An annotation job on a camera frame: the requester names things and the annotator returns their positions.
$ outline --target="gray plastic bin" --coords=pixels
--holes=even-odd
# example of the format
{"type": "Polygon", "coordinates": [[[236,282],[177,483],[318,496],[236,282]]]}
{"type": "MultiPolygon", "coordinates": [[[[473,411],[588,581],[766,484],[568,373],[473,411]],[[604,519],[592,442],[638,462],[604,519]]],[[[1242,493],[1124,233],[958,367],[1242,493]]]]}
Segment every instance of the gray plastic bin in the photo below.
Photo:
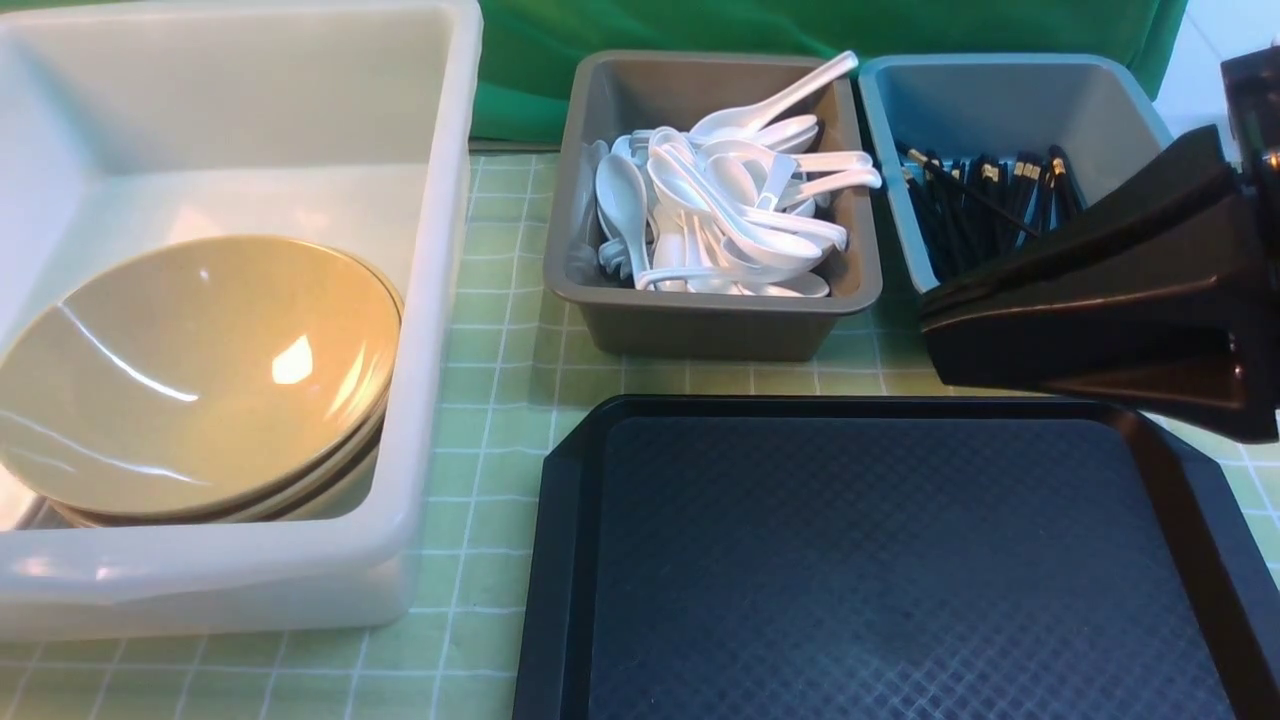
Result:
{"type": "MultiPolygon", "coordinates": [[[[689,129],[721,108],[763,100],[819,64],[809,58],[662,51],[609,51],[582,60],[570,97],[543,272],[548,288],[581,309],[596,347],[664,357],[803,361],[841,316],[879,296],[867,190],[832,199],[832,219],[849,228],[850,243],[815,269],[831,284],[829,297],[637,291],[618,286],[595,261],[602,232],[588,146],[641,128],[689,129]]],[[[832,83],[791,111],[804,113],[823,122],[817,150],[861,150],[849,82],[832,83]]]]}

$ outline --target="white storage container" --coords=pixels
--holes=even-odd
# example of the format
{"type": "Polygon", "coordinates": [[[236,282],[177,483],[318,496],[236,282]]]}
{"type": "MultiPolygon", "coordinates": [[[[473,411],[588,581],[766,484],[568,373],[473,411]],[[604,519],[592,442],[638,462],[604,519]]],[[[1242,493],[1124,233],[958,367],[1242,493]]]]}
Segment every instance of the white storage container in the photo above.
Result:
{"type": "Polygon", "coordinates": [[[0,15],[0,345],[138,252],[275,233],[406,296],[372,489],[334,520],[0,534],[0,639],[364,625],[408,607],[466,202],[475,0],[0,15]]]}

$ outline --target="green checkered tablecloth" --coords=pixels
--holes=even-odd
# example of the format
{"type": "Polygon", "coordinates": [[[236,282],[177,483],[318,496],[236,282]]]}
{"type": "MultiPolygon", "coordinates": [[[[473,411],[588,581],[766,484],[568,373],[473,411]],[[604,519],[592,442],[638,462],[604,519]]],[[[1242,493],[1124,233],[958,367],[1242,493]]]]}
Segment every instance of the green checkered tablecloth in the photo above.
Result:
{"type": "MultiPolygon", "coordinates": [[[[543,455],[620,392],[950,395],[886,290],[812,363],[707,364],[598,352],[541,287],[554,156],[472,158],[413,610],[372,630],[0,646],[12,720],[498,720],[511,716],[543,455]]],[[[1280,582],[1280,447],[1171,427],[1222,462],[1280,582]]]]}

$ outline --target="black plastic tray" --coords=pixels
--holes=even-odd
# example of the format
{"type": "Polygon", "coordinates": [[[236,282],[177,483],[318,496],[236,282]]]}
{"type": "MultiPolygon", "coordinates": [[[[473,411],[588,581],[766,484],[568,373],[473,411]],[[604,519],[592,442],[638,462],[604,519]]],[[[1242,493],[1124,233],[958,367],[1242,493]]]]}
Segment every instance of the black plastic tray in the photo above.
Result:
{"type": "Polygon", "coordinates": [[[517,719],[1280,717],[1226,480],[1128,411],[620,397],[540,502],[517,719]]]}

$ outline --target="beige bowl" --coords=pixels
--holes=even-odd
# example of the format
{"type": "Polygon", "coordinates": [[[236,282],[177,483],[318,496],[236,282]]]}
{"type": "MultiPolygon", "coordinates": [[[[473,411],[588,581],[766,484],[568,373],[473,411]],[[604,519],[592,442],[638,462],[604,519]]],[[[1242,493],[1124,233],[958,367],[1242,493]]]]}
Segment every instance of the beige bowl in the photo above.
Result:
{"type": "Polygon", "coordinates": [[[160,519],[297,479],[370,419],[399,313],[280,237],[165,247],[46,310],[0,364],[0,462],[61,506],[160,519]]]}
{"type": "MultiPolygon", "coordinates": [[[[394,284],[375,265],[358,258],[385,286],[396,310],[403,318],[404,301],[394,284]]],[[[115,528],[131,525],[178,525],[200,523],[250,523],[273,519],[319,519],[348,512],[364,501],[372,483],[372,461],[381,438],[383,416],[388,396],[383,396],[370,418],[361,424],[342,446],[320,459],[312,466],[301,469],[297,477],[271,488],[274,492],[257,493],[236,505],[200,515],[172,515],[157,519],[97,515],[74,507],[52,503],[54,510],[77,528],[115,528]]]]}
{"type": "Polygon", "coordinates": [[[271,519],[288,510],[303,506],[312,498],[324,495],[332,486],[342,480],[381,439],[383,416],[387,411],[387,396],[379,402],[379,409],[355,433],[333,452],[297,477],[282,483],[275,492],[257,493],[234,505],[214,512],[195,515],[169,515],[165,518],[129,518],[122,515],[102,515],[84,512],[76,507],[52,502],[54,510],[77,528],[124,528],[134,525],[195,525],[205,523],[252,523],[271,519]]]}

